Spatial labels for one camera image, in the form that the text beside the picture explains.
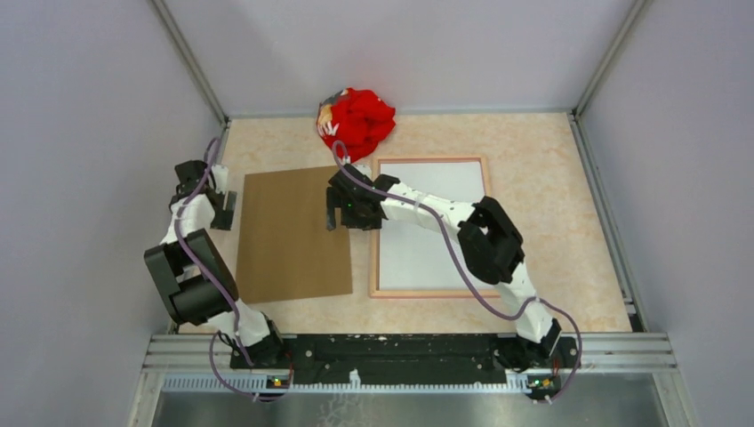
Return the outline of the brown cardboard backing board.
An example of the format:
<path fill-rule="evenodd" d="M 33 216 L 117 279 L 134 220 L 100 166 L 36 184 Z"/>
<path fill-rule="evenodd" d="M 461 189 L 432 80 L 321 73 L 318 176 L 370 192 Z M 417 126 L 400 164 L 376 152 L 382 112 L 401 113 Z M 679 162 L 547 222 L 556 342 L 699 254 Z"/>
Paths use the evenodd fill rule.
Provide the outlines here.
<path fill-rule="evenodd" d="M 236 282 L 247 303 L 351 294 L 349 233 L 326 227 L 335 166 L 244 178 Z"/>

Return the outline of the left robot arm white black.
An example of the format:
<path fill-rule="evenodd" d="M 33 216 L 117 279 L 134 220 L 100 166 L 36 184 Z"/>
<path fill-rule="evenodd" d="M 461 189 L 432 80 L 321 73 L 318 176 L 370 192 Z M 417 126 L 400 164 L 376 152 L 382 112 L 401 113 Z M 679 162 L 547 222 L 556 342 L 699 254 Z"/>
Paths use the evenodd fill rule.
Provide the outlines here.
<path fill-rule="evenodd" d="M 229 169 L 209 160 L 176 165 L 171 221 L 143 258 L 168 315 L 178 325 L 213 327 L 236 354 L 234 368 L 275 367 L 285 343 L 274 322 L 242 301 L 210 230 L 230 230 L 237 194 Z"/>

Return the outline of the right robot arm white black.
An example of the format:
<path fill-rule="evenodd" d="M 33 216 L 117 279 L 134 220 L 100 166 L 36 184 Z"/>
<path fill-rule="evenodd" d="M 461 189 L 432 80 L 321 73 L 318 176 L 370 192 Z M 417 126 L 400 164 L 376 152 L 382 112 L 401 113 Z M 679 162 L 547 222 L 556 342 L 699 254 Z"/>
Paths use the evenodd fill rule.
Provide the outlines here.
<path fill-rule="evenodd" d="M 562 327 L 539 297 L 525 264 L 523 237 L 496 199 L 454 201 L 391 175 L 370 179 L 347 164 L 329 179 L 325 204 L 329 230 L 378 230 L 384 222 L 402 222 L 436 232 L 471 295 L 514 324 L 524 360 L 544 367 L 557 356 Z"/>

